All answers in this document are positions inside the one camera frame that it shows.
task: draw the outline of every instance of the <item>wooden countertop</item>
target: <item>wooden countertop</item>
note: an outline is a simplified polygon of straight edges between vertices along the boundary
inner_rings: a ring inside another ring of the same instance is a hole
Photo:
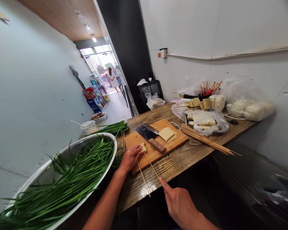
[[[166,104],[152,111],[128,119],[129,129],[126,132],[126,135],[135,132],[135,129],[142,123],[152,124],[162,118],[167,119],[169,122],[174,122],[177,125],[183,123],[182,120],[178,119],[172,113],[171,104]],[[213,134],[210,135],[209,138],[221,145],[224,145],[256,124],[256,122],[248,120],[238,120],[238,122],[238,125],[233,125],[230,123],[230,129],[226,133]],[[117,141],[118,146],[121,146],[121,138],[118,138]],[[153,166],[160,177],[162,177],[165,181],[170,181],[213,151],[214,149],[212,147],[190,137],[187,143],[177,148],[161,160],[155,162]],[[161,184],[151,167],[145,169],[142,172],[151,193],[161,187]],[[148,196],[148,191],[143,182],[142,175],[140,173],[135,176],[129,174],[120,193],[117,205],[117,213],[122,213],[146,196]]]

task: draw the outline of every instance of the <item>person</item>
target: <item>person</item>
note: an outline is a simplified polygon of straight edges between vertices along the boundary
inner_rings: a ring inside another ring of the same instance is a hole
[[[118,84],[118,81],[117,81],[115,75],[112,73],[111,67],[108,68],[108,76],[107,77],[109,78],[110,86],[114,87],[116,89],[116,91],[118,92],[116,87],[119,87],[119,84]]]
[[[111,228],[119,193],[127,174],[143,154],[141,150],[141,145],[135,145],[125,152],[119,168],[115,171],[106,191],[97,203],[83,230],[109,230]],[[164,189],[168,212],[181,229],[218,229],[196,209],[186,189],[171,188],[162,178],[160,178],[160,183]]]

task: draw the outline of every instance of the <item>cleaver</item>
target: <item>cleaver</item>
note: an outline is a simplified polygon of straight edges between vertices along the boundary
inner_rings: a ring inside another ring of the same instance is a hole
[[[166,148],[160,145],[158,142],[154,140],[155,137],[158,136],[159,131],[154,129],[152,126],[143,123],[140,127],[135,129],[142,137],[144,137],[148,143],[155,147],[155,149],[160,152],[164,153]]]

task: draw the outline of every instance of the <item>wall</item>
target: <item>wall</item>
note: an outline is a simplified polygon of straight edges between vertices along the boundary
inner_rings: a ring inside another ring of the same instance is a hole
[[[76,141],[93,114],[69,69],[91,74],[74,43],[16,1],[0,0],[0,198],[12,197],[49,158]],[[0,211],[3,203],[0,200]]]
[[[171,101],[181,87],[198,84],[198,79],[212,82],[246,75],[274,101],[277,113],[237,141],[288,169],[288,52],[204,62],[158,59],[155,50],[167,47],[170,53],[211,57],[288,44],[288,0],[140,0],[140,4],[153,71],[165,100]]]

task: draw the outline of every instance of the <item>wooden cutting board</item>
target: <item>wooden cutting board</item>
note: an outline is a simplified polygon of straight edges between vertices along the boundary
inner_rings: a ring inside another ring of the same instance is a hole
[[[171,151],[173,151],[174,149],[176,149],[177,147],[181,146],[182,144],[184,144],[185,142],[187,142],[189,140],[189,138],[183,132],[181,132],[179,129],[175,128],[167,119],[159,120],[159,121],[151,124],[150,126],[152,126],[153,128],[155,128],[158,131],[161,131],[165,127],[169,127],[171,130],[173,130],[174,132],[177,133],[177,138],[172,140],[170,143],[167,143],[160,136],[157,136],[155,138],[155,140],[157,142],[159,142],[161,145],[166,147],[166,151],[164,152],[164,154],[161,154],[155,148],[151,149],[148,141],[145,140],[144,137],[142,137],[138,132],[134,132],[134,133],[125,137],[127,150],[134,145],[141,144],[141,143],[145,142],[146,149],[147,149],[146,155],[149,158],[151,163],[159,160],[164,155],[167,155],[168,153],[170,153]],[[141,170],[150,165],[149,161],[147,160],[147,158],[144,154],[139,158],[138,162],[139,162],[139,165],[141,167]],[[136,174],[139,171],[140,171],[140,169],[139,169],[138,164],[136,164],[135,167],[131,170],[132,174]]]

